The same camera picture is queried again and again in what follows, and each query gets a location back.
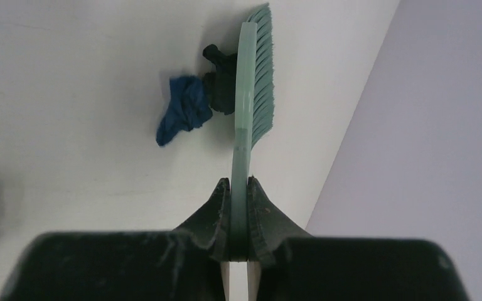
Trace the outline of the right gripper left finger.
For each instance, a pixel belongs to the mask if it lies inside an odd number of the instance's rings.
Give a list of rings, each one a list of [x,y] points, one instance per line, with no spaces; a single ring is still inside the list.
[[[229,261],[230,181],[221,178],[208,201],[175,229],[216,261]]]

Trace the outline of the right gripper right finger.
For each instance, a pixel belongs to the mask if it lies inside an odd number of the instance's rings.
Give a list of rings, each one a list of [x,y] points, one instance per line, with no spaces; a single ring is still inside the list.
[[[284,240],[310,236],[268,198],[254,176],[247,182],[247,209],[249,261],[257,261],[262,266],[275,265],[274,252]]]

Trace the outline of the green hand brush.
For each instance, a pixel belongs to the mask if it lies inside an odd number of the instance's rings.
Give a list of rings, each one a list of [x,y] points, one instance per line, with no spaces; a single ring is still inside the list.
[[[249,251],[247,185],[251,152],[273,127],[274,54],[270,5],[242,23],[235,82],[235,142],[230,180],[229,257],[245,261]]]

